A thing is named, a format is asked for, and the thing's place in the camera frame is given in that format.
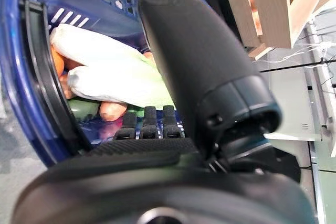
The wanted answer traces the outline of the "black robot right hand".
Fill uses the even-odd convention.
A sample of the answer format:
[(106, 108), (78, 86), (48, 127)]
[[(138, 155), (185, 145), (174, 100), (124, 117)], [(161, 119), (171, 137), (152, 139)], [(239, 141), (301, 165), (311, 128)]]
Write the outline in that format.
[(140, 0), (140, 19), (181, 117), (133, 113), (94, 148), (76, 124), (52, 65), (43, 4), (22, 0), (19, 32), (56, 138), (38, 138), (55, 165), (21, 193), (12, 223), (316, 223), (296, 158), (264, 135), (280, 108), (240, 42), (201, 0)]

